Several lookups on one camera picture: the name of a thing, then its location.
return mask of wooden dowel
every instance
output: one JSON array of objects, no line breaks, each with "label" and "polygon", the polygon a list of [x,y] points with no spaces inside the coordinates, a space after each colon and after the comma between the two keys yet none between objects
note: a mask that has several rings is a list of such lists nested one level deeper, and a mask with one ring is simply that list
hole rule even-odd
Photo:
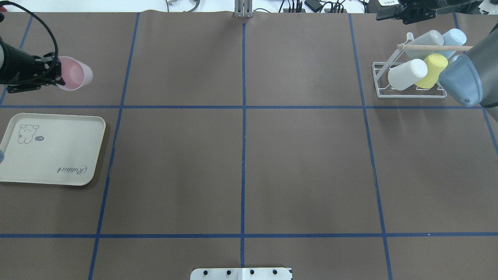
[{"label": "wooden dowel", "polygon": [[455,50],[455,51],[468,51],[472,46],[430,46],[430,45],[403,45],[397,46],[398,50]]}]

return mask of bear drawing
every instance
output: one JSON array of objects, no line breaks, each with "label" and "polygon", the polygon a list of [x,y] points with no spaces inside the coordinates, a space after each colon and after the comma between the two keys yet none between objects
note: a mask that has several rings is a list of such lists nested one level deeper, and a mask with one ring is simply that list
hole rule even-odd
[{"label": "bear drawing", "polygon": [[40,126],[21,125],[21,129],[19,130],[19,144],[31,143],[31,141],[33,141],[33,136],[36,134],[36,130],[39,127]]}]

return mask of tray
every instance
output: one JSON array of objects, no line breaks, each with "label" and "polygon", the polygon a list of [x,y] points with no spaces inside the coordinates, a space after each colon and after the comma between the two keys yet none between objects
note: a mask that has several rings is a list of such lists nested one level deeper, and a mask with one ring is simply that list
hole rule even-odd
[{"label": "tray", "polygon": [[0,144],[0,181],[86,185],[94,176],[105,129],[100,117],[17,114]]}]

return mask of yellow cup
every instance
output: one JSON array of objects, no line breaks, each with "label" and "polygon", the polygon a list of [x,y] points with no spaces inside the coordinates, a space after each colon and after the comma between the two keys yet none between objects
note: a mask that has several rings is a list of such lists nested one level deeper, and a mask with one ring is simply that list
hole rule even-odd
[{"label": "yellow cup", "polygon": [[448,60],[439,53],[433,53],[428,55],[424,62],[427,64],[427,75],[415,85],[423,89],[430,89],[436,84],[439,74],[448,66]]}]

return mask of pink cup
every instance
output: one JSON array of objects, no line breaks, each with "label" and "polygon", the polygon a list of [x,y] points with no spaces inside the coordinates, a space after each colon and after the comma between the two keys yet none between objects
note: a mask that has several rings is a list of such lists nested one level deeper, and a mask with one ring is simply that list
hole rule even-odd
[{"label": "pink cup", "polygon": [[73,91],[92,81],[93,72],[85,63],[69,56],[59,56],[59,60],[62,68],[62,79],[66,82],[64,86],[57,85],[59,88]]}]

